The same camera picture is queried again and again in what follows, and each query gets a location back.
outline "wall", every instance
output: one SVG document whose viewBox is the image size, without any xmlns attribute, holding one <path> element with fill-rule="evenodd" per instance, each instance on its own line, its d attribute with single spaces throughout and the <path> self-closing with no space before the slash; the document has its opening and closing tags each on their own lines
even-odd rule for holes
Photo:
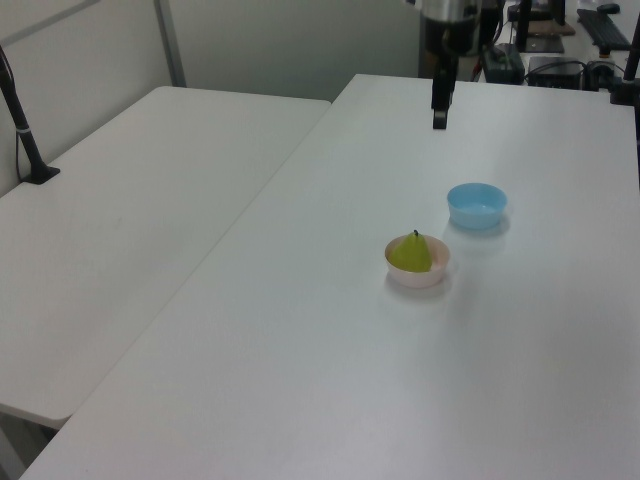
<svg viewBox="0 0 640 480">
<path fill-rule="evenodd" d="M 2 7 L 3 17 L 15 13 L 11 5 Z M 4 50 L 47 163 L 171 83 L 153 0 L 101 0 Z M 13 122 L 0 101 L 0 195 L 17 184 L 14 148 Z M 24 151 L 21 158 L 24 174 Z"/>
<path fill-rule="evenodd" d="M 356 73 L 416 77 L 401 0 L 172 0 L 187 85 L 333 101 Z"/>
</svg>

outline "bowl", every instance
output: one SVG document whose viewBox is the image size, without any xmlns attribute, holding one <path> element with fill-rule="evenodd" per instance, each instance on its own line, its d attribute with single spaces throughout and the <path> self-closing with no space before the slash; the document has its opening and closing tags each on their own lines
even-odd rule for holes
<svg viewBox="0 0 640 480">
<path fill-rule="evenodd" d="M 453 223 L 472 230 L 484 230 L 500 223 L 507 205 L 502 190 L 486 183 L 464 183 L 447 195 Z"/>
<path fill-rule="evenodd" d="M 431 270 L 428 272 L 408 272 L 401 270 L 398 267 L 389 263 L 389 255 L 393 249 L 404 240 L 406 235 L 402 237 L 394 238 L 389 242 L 387 248 L 384 249 L 384 257 L 387 259 L 387 267 L 389 267 L 389 275 L 396 282 L 411 288 L 426 288 L 435 285 L 444 275 L 444 270 L 449 263 L 449 248 L 437 238 L 424 235 L 424 239 L 427 241 L 429 252 L 431 253 Z"/>
</svg>

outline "pear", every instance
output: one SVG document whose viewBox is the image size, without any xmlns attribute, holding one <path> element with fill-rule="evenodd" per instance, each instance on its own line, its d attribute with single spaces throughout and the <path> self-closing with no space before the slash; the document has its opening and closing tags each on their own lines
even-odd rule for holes
<svg viewBox="0 0 640 480">
<path fill-rule="evenodd" d="M 431 253 L 424 236 L 417 230 L 407 235 L 389 255 L 389 263 L 407 272 L 431 270 Z"/>
</svg>

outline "computer mouse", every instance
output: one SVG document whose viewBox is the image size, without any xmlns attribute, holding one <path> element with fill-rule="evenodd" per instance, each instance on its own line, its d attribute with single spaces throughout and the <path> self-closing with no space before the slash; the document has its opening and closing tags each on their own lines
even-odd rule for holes
<svg viewBox="0 0 640 480">
<path fill-rule="evenodd" d="M 620 13 L 620 5 L 617 3 L 605 3 L 596 8 L 600 13 L 606 13 L 607 15 L 613 15 L 614 13 Z"/>
</svg>

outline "pink bowl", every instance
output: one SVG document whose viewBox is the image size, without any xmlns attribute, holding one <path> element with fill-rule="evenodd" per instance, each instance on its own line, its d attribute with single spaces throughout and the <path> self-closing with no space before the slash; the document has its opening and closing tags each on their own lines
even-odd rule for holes
<svg viewBox="0 0 640 480">
<path fill-rule="evenodd" d="M 451 254 L 449 253 L 449 248 L 444 244 L 444 242 L 428 235 L 425 235 L 424 238 L 427 241 L 429 252 L 431 252 L 431 259 L 433 260 L 431 270 L 428 272 L 408 272 L 394 267 L 389 263 L 389 255 L 396 245 L 404 240 L 404 238 L 405 236 L 394 238 L 389 242 L 387 248 L 384 249 L 384 257 L 387 260 L 387 266 L 389 267 L 389 275 L 391 275 L 391 278 L 405 287 L 410 288 L 431 287 L 442 280 Z"/>
</svg>

